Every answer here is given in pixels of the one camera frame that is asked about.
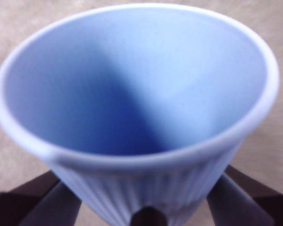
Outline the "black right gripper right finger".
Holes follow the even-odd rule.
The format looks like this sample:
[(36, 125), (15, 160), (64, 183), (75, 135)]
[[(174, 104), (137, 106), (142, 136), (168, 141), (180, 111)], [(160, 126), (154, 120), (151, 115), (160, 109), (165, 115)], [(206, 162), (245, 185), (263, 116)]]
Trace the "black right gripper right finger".
[(283, 194), (231, 165), (207, 202), (216, 226), (283, 226)]

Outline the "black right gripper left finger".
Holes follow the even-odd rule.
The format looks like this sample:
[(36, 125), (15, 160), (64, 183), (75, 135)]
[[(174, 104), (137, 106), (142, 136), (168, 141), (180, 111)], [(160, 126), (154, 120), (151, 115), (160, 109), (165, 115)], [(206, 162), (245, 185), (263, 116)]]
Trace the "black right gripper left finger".
[(82, 201), (51, 171), (0, 192), (0, 226), (73, 226)]

